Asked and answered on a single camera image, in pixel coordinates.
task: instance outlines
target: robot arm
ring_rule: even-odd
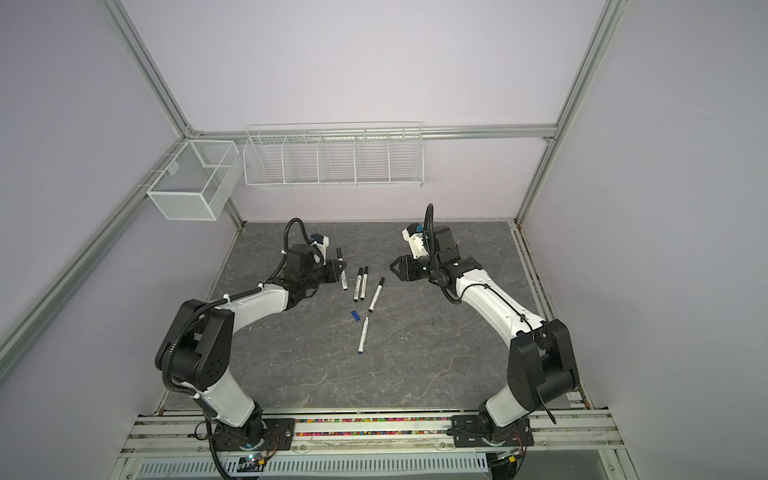
[[[294,223],[301,226],[306,243],[288,248],[288,232]],[[328,237],[307,237],[301,220],[289,222],[284,243],[283,261],[258,288],[211,303],[188,300],[182,304],[155,357],[166,387],[191,396],[206,417],[218,421],[217,437],[226,436],[221,443],[235,448],[258,448],[266,426],[262,409],[230,373],[232,334],[265,316],[293,308],[314,295],[322,283],[338,281],[346,266],[326,258]]]
[[[478,424],[487,442],[503,442],[515,421],[578,387],[579,377],[568,329],[547,322],[504,292],[471,257],[461,257],[447,227],[434,228],[432,205],[424,224],[403,231],[412,255],[390,269],[403,281],[429,279],[452,303],[477,310],[509,345],[507,385],[480,405]]]

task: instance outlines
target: black cable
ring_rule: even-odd
[[[493,471],[491,473],[493,478],[503,478],[504,480],[512,480],[517,476],[517,465],[515,463],[503,462],[500,464],[489,464]]]
[[[286,225],[286,229],[283,232],[283,259],[280,260],[280,265],[277,266],[274,272],[272,272],[272,275],[270,275],[269,278],[266,279],[266,281],[270,281],[273,278],[277,276],[278,273],[283,269],[283,265],[286,264],[286,255],[288,253],[288,233],[290,233],[290,228],[293,226],[294,223],[299,224],[299,228],[301,228],[301,235],[304,237],[304,241],[307,243],[312,243],[310,238],[306,235],[306,228],[304,228],[304,222],[301,221],[300,218],[292,218],[288,220],[288,224]]]
[[[198,423],[198,424],[195,426],[195,428],[194,428],[194,438],[195,438],[196,440],[201,440],[201,441],[202,441],[202,440],[208,440],[208,437],[207,437],[207,436],[204,436],[203,438],[200,438],[200,437],[198,437],[198,436],[197,436],[197,429],[198,429],[198,428],[200,428],[200,425],[203,425],[203,424],[204,424],[205,422],[207,422],[207,421],[208,421],[208,419],[205,419],[205,420],[203,420],[202,422]]]
[[[253,290],[248,290],[245,292],[232,295],[229,299],[223,298],[219,300],[214,300],[213,302],[205,303],[204,305],[201,305],[200,307],[198,307],[197,310],[195,310],[192,313],[192,315],[190,315],[189,319],[187,319],[187,321],[184,322],[184,324],[181,326],[179,331],[176,332],[176,336],[170,342],[170,345],[168,346],[168,348],[165,350],[165,353],[163,354],[163,360],[161,362],[161,370],[163,373],[163,385],[165,385],[165,388],[173,392],[186,393],[187,395],[195,394],[195,391],[193,389],[190,389],[184,386],[179,386],[171,378],[170,366],[173,365],[174,357],[176,356],[176,351],[179,347],[179,344],[181,343],[181,340],[187,335],[187,333],[189,333],[192,325],[195,325],[196,322],[199,320],[199,318],[208,310],[214,309],[217,306],[222,306],[229,301],[237,300],[237,299],[243,298],[244,296],[253,295],[254,293],[259,293],[260,291],[261,291],[261,288],[257,287]]]
[[[283,251],[288,252],[288,234],[290,233],[291,227],[298,223],[299,227],[301,229],[302,237],[304,237],[304,241],[307,243],[312,243],[310,238],[306,235],[306,228],[304,227],[304,222],[300,218],[292,218],[288,221],[288,224],[286,225],[286,229],[283,232]],[[286,262],[286,254],[283,254],[283,259],[280,261],[280,265],[277,266],[277,269],[272,273],[270,278],[267,280],[273,279],[275,276],[277,276],[278,273],[283,268],[283,265],[285,265]],[[184,387],[177,385],[173,379],[171,378],[170,374],[170,366],[173,365],[174,357],[176,356],[176,350],[179,347],[179,343],[181,343],[181,340],[186,336],[190,330],[192,330],[197,324],[200,322],[200,318],[202,315],[207,312],[208,310],[211,310],[213,308],[216,308],[217,306],[222,306],[225,303],[228,303],[232,300],[236,300],[239,298],[243,298],[244,296],[253,295],[254,293],[258,293],[261,291],[261,288],[256,288],[253,290],[248,290],[246,292],[238,293],[237,295],[231,296],[228,300],[227,299],[220,299],[220,300],[214,300],[213,302],[205,303],[204,305],[201,305],[200,307],[195,310],[189,319],[187,319],[186,322],[182,325],[182,327],[179,329],[179,331],[176,333],[176,336],[174,339],[170,342],[170,345],[165,350],[165,353],[163,354],[163,359],[161,362],[161,371],[163,373],[163,385],[165,385],[165,388],[171,390],[172,392],[180,392],[180,393],[186,393],[187,395],[194,395],[195,391]]]
[[[520,462],[518,462],[518,468],[517,468],[517,471],[515,472],[515,475],[517,475],[518,472],[520,472],[520,468],[522,468],[522,466],[523,466],[523,460],[525,460],[525,456],[527,454],[528,454],[528,447],[524,447],[523,448],[523,456],[520,458]]]
[[[454,296],[451,295],[447,287],[441,286],[440,290],[442,291],[442,294],[445,295],[445,298],[447,298],[450,303],[453,303],[454,305],[459,305],[462,302],[461,300],[454,298]]]
[[[437,270],[437,255],[435,252],[435,207],[432,204],[427,205],[427,211],[424,213],[424,231],[427,234],[425,247],[429,254],[429,271]]]
[[[214,457],[214,466],[216,467],[217,472],[219,472],[221,478],[224,478],[225,480],[234,480],[234,478],[230,477],[230,474],[227,473],[227,470],[224,469],[224,466],[221,465],[219,455],[216,455],[216,450],[214,449],[214,430],[211,428],[210,420],[208,418],[205,420],[205,430],[208,434],[208,447],[210,448],[210,456]]]
[[[515,438],[518,440],[518,444],[520,445],[520,453],[522,453],[523,452],[523,441],[520,440],[520,435],[518,435],[518,433],[515,430],[512,430],[512,435],[514,435]],[[501,463],[508,462],[509,461],[509,457],[514,457],[514,456],[515,456],[515,454],[507,455],[507,456],[502,457],[502,458],[497,457],[496,460],[491,462],[491,464],[492,465],[493,464],[500,465]]]
[[[507,306],[508,306],[509,308],[511,308],[513,312],[517,313],[517,315],[520,317],[520,320],[522,320],[523,322],[525,322],[525,325],[528,325],[528,328],[529,328],[529,329],[531,329],[531,332],[533,333],[533,327],[531,326],[531,324],[530,324],[530,323],[528,323],[528,319],[527,319],[527,318],[525,318],[525,315],[523,315],[522,313],[518,312],[518,311],[516,310],[516,308],[514,308],[514,307],[513,307],[513,306],[512,306],[512,305],[511,305],[511,304],[510,304],[510,303],[509,303],[507,300],[506,300],[506,298],[504,298],[504,297],[503,297],[503,296],[502,296],[502,295],[501,295],[499,292],[497,292],[496,290],[493,290],[493,287],[492,287],[492,286],[487,286],[486,288],[488,288],[488,289],[489,289],[489,290],[491,290],[493,293],[495,293],[495,294],[496,294],[496,296],[497,296],[498,298],[502,299],[502,302],[506,303],[506,304],[507,304]]]
[[[461,302],[461,301],[462,301],[462,298],[464,298],[464,294],[465,294],[465,293],[467,293],[467,289],[468,289],[470,286],[476,286],[476,285],[482,286],[483,288],[491,288],[491,287],[490,287],[490,286],[489,286],[487,283],[470,283],[469,285],[467,285],[466,287],[464,287],[464,290],[462,290],[462,294],[461,294],[461,296],[458,298],[458,301],[459,301],[459,302]]]
[[[520,448],[520,455],[521,456],[522,456],[522,453],[523,453],[523,449]],[[497,467],[499,465],[504,465],[506,463],[510,463],[510,461],[509,461],[510,457],[514,457],[514,455],[508,455],[508,456],[505,456],[505,457],[497,458],[496,460],[491,460],[490,462],[488,462],[488,464],[491,467]]]

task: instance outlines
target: black mounting plate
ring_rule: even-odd
[[[403,282],[412,282],[422,278],[429,278],[427,266],[429,257],[413,258],[411,255],[397,257],[397,260],[389,264],[389,269]]]
[[[490,445],[482,438],[480,433],[480,421],[477,415],[454,415],[451,417],[451,434],[453,444],[457,447],[490,447],[520,446],[517,438],[510,432],[509,437],[500,445]],[[512,423],[511,430],[518,434],[524,447],[533,445],[533,434],[531,433],[531,420],[528,417],[516,420]],[[476,435],[469,435],[468,432],[477,432]]]
[[[293,441],[293,428],[296,426],[296,419],[263,419],[266,424],[264,442],[256,450],[275,449],[277,443],[278,450],[290,450],[290,444]],[[214,433],[214,450],[217,452],[243,452],[238,446],[239,443],[232,435],[227,432]]]

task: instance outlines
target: basket divider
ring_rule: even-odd
[[[280,166],[283,168],[283,184],[286,183],[286,161],[283,152],[285,151],[287,141],[288,137],[283,137],[283,145],[280,147]]]
[[[357,135],[352,136],[352,163],[355,167],[355,183],[357,183]]]
[[[258,149],[258,148],[256,148],[256,145],[254,145],[254,144],[253,144],[253,138],[252,138],[252,137],[248,137],[248,141],[250,142],[250,147],[251,147],[251,148],[253,149],[253,151],[256,153],[256,158],[258,158],[258,159],[259,159],[259,164],[261,164],[261,168],[262,168],[263,170],[266,170],[266,165],[265,165],[265,164],[264,164],[264,162],[261,160],[261,155],[259,154],[259,149]]]
[[[392,162],[389,160],[389,133],[386,135],[386,170],[389,173],[389,182],[392,183]]]
[[[323,137],[320,137],[320,139],[317,141],[317,146],[315,147],[315,160],[317,161],[317,183],[320,183],[320,141],[323,140]]]
[[[194,156],[197,157],[197,161],[200,162],[201,167],[205,167],[205,161],[203,160],[203,155],[200,154],[200,151],[197,149],[197,145],[193,141],[188,141],[187,144],[192,148],[192,152],[194,153]]]
[[[234,142],[232,142],[232,143],[230,144],[230,146],[229,146],[229,147],[227,147],[227,151],[225,151],[225,152],[224,152],[224,155],[222,155],[222,156],[221,156],[221,159],[219,160],[219,163],[216,165],[216,168],[214,168],[214,171],[213,171],[213,173],[211,173],[211,174],[210,174],[210,176],[208,177],[208,181],[207,181],[207,182],[205,182],[205,185],[203,186],[203,190],[201,190],[201,191],[200,191],[200,195],[202,196],[203,200],[205,200],[205,195],[204,195],[204,194],[205,194],[205,189],[206,189],[206,188],[208,188],[208,184],[210,183],[210,181],[211,181],[211,180],[213,180],[214,176],[216,175],[216,172],[218,172],[218,171],[219,171],[219,167],[221,167],[221,162],[223,162],[223,161],[224,161],[224,158],[226,158],[226,157],[227,157],[227,154],[228,154],[228,153],[230,153],[230,150],[231,150],[231,148],[232,148],[232,145],[234,145]],[[203,158],[202,158],[202,156],[200,155],[200,152],[197,150],[197,147],[196,147],[196,146],[194,146],[194,149],[195,149],[195,153],[197,154],[197,159],[198,159],[198,160],[199,160],[201,163],[203,163]],[[210,205],[208,205],[208,204],[207,204],[207,202],[204,202],[204,203],[206,204],[206,207],[208,207],[208,210],[210,211]],[[210,212],[210,215],[211,215],[212,217],[215,217],[215,216],[216,216],[216,215],[214,215],[214,212],[213,212],[213,211],[211,211],[211,212]]]

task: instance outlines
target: perforated metal panel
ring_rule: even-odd
[[[420,128],[355,134],[252,134],[243,148],[255,188],[380,187],[424,183]]]
[[[382,454],[382,455],[278,455],[264,472],[238,472],[239,456],[227,460],[225,469],[235,477],[375,477],[420,473],[483,473],[488,471],[482,453]],[[147,458],[139,478],[218,478],[210,456]]]
[[[147,195],[169,220],[216,220],[242,174],[233,141],[189,140]]]

